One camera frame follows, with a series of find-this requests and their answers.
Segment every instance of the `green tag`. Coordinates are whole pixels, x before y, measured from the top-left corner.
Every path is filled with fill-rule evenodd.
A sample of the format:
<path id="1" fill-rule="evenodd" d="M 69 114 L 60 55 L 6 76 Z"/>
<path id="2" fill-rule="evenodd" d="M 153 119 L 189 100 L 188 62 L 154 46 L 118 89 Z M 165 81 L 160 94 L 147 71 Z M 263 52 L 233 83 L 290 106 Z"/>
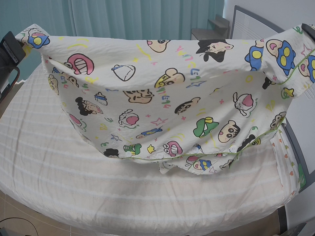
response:
<path id="1" fill-rule="evenodd" d="M 300 163 L 299 163 L 298 169 L 299 169 L 299 175 L 300 175 L 299 177 L 300 189 L 302 189 L 302 187 L 306 185 L 306 179 L 305 179 L 304 171 L 302 169 L 302 165 Z"/>

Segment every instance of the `garment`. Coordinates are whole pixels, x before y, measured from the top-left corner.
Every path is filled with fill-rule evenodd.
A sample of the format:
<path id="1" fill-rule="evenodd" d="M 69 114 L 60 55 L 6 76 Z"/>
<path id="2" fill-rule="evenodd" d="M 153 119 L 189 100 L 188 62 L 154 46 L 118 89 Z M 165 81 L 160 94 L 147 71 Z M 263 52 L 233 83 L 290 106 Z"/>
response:
<path id="1" fill-rule="evenodd" d="M 269 142 L 314 81 L 315 43 L 293 29 L 256 41 L 130 41 L 49 36 L 32 25 L 16 38 L 41 53 L 86 142 L 113 160 L 159 163 L 162 173 L 231 167 Z"/>

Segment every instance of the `headboard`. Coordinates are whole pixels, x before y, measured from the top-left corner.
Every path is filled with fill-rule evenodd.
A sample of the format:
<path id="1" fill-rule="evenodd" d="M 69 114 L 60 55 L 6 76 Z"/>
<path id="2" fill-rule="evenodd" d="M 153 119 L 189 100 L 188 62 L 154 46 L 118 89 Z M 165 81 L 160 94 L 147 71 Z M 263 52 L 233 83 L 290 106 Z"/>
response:
<path id="1" fill-rule="evenodd" d="M 234 7 L 231 39 L 262 39 L 283 31 L 279 26 L 249 10 L 237 5 Z M 313 120 L 314 118 L 307 116 L 307 113 L 304 114 L 308 112 L 305 109 L 315 109 L 313 88 L 315 88 L 314 84 L 305 94 L 292 101 L 287 112 L 287 124 L 284 127 L 293 147 L 297 163 L 301 164 L 305 174 L 306 184 L 301 188 L 300 192 L 315 182 L 315 148 L 312 137 L 315 121 Z M 288 119 L 292 120 L 292 126 L 290 126 Z"/>

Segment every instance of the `barcode label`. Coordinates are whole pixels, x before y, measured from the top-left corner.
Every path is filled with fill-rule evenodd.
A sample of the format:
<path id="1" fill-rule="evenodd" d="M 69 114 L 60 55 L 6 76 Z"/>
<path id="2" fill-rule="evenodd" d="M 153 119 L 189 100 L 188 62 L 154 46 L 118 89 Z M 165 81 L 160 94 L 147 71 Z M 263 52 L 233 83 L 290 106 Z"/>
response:
<path id="1" fill-rule="evenodd" d="M 9 48 L 9 46 L 7 45 L 7 43 L 5 41 L 3 42 L 3 46 L 7 50 L 7 52 L 9 53 L 11 58 L 13 59 L 13 61 L 17 64 L 19 62 L 18 59 L 14 56 L 13 52 L 11 51 L 11 49 Z"/>

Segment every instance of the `white wall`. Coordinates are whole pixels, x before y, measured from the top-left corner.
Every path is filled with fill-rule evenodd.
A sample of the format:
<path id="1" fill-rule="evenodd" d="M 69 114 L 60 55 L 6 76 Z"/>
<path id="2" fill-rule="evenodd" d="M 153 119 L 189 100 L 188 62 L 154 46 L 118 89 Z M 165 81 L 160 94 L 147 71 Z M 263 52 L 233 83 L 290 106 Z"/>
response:
<path id="1" fill-rule="evenodd" d="M 301 23 L 315 24 L 315 0 L 225 0 L 223 17 L 230 21 L 230 26 L 235 5 L 285 30 Z M 286 205 L 286 211 L 289 228 L 315 217 L 315 183 L 292 199 Z"/>

